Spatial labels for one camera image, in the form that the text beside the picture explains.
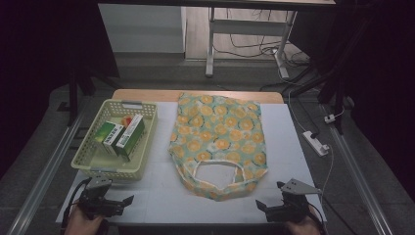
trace metal stand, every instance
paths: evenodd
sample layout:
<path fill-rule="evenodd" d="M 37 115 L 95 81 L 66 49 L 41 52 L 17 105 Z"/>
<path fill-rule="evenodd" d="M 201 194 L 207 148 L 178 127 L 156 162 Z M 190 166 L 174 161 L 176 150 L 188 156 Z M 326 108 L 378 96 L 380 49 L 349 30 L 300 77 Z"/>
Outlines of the metal stand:
<path fill-rule="evenodd" d="M 296 12 L 289 12 L 286 23 L 273 22 L 250 22 L 236 20 L 216 20 L 214 18 L 214 8 L 210 9 L 209 15 L 209 36 L 207 47 L 207 69 L 206 77 L 213 77 L 213 36 L 215 33 L 223 34 L 242 34 L 242 35 L 268 35 L 281 36 L 281 45 L 274 51 L 274 57 L 283 78 L 288 78 L 282 55 L 285 45 L 293 26 Z"/>

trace white table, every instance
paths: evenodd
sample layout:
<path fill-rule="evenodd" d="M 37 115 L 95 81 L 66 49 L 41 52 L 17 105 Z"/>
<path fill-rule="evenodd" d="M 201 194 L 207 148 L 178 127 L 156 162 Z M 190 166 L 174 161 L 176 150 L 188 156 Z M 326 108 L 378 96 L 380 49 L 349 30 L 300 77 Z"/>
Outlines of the white table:
<path fill-rule="evenodd" d="M 141 181 L 113 183 L 107 199 L 121 201 L 134 195 L 134 201 L 124 209 L 122 216 L 111 217 L 109 222 L 118 225 L 266 223 L 265 214 L 256 208 L 255 200 L 268 206 L 282 205 L 277 181 L 287 182 L 295 178 L 313 185 L 288 107 L 284 104 L 261 104 L 268 172 L 257 187 L 247 197 L 224 202 L 193 195 L 181 184 L 167 152 L 177 103 L 158 102 L 158 106 L 159 123 L 153 140 L 158 145 L 153 145 L 150 150 Z M 74 187 L 85 178 L 87 176 L 82 172 L 77 174 L 64 205 L 68 204 Z M 307 196 L 307 199 L 322 212 L 316 195 Z M 58 222 L 62 221 L 64 209 L 57 218 Z"/>

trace medicine box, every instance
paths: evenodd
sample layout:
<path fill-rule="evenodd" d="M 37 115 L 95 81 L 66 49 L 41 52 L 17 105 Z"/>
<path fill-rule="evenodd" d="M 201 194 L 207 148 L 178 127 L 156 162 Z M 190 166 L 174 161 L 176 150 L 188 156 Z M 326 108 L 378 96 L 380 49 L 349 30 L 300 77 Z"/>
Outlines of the medicine box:
<path fill-rule="evenodd" d="M 117 157 L 116 143 L 124 132 L 125 128 L 116 123 L 106 121 L 95 134 L 95 142 L 101 152 Z"/>
<path fill-rule="evenodd" d="M 139 141 L 139 139 L 143 136 L 144 129 L 145 126 L 143 116 L 135 115 L 116 143 L 118 154 L 123 156 L 129 162 L 131 161 L 130 154 L 133 151 L 137 141 Z"/>

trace wall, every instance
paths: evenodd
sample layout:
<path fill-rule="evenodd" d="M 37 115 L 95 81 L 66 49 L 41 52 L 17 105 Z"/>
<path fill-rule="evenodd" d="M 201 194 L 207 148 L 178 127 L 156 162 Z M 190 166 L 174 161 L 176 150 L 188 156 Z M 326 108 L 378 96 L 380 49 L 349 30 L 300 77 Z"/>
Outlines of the wall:
<path fill-rule="evenodd" d="M 185 7 L 99 4 L 114 52 L 183 53 Z"/>

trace dark background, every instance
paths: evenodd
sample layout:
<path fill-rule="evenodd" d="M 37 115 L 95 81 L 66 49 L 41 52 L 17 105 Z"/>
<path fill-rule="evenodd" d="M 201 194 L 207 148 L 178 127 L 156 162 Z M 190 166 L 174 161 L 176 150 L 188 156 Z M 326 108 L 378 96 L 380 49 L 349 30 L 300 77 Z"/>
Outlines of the dark background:
<path fill-rule="evenodd" d="M 94 1 L 0 1 L 0 177 L 42 120 L 49 95 L 93 71 L 118 76 L 114 54 Z"/>
<path fill-rule="evenodd" d="M 346 94 L 355 103 L 352 117 L 412 199 L 414 15 L 412 1 L 382 1 L 343 72 Z M 326 22 L 331 31 L 326 34 L 327 45 L 314 45 L 318 48 L 314 52 L 336 55 L 333 50 L 341 48 L 348 37 L 349 19 L 344 15 L 314 19 Z M 117 75 L 117 71 L 95 3 L 79 8 L 62 1 L 1 1 L 0 32 L 3 175 L 41 121 L 53 89 L 68 83 L 73 71 L 92 68 L 107 75 Z M 312 34 L 301 38 L 313 41 Z M 310 54 L 314 61 L 323 57 Z"/>

